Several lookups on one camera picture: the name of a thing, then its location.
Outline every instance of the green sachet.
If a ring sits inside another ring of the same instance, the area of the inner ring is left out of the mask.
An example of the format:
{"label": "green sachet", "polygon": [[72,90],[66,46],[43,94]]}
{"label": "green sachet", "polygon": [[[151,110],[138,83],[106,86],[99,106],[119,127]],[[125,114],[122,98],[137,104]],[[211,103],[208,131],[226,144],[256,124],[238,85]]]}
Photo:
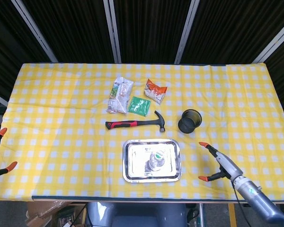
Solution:
{"label": "green sachet", "polygon": [[133,96],[132,101],[129,105],[128,112],[145,117],[148,113],[150,105],[151,102],[149,100]]}

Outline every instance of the metal tray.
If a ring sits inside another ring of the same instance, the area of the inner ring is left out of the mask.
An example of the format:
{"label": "metal tray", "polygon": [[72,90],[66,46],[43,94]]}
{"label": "metal tray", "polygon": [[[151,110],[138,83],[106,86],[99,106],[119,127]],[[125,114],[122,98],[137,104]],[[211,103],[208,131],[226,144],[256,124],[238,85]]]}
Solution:
{"label": "metal tray", "polygon": [[170,182],[181,176],[175,140],[128,140],[123,145],[123,177],[131,183]]}

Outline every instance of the tablecloth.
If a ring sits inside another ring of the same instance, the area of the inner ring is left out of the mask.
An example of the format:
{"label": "tablecloth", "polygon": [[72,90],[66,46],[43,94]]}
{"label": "tablecloth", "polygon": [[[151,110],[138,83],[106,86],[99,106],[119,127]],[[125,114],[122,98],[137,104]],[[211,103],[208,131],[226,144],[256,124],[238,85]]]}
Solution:
{"label": "tablecloth", "polygon": [[[134,81],[131,96],[150,78],[167,86],[161,105],[146,117],[108,113],[116,77]],[[193,108],[203,121],[191,134],[178,129]],[[165,119],[157,125],[107,130],[105,121]],[[203,182],[199,175],[219,165],[199,141],[228,155],[245,176],[273,200],[284,201],[284,113],[265,64],[180,66],[144,64],[24,64],[3,117],[8,132],[0,146],[0,199],[32,196],[112,199],[233,200],[226,178]],[[129,139],[175,139],[182,176],[172,183],[128,183],[122,176],[122,146]]]}

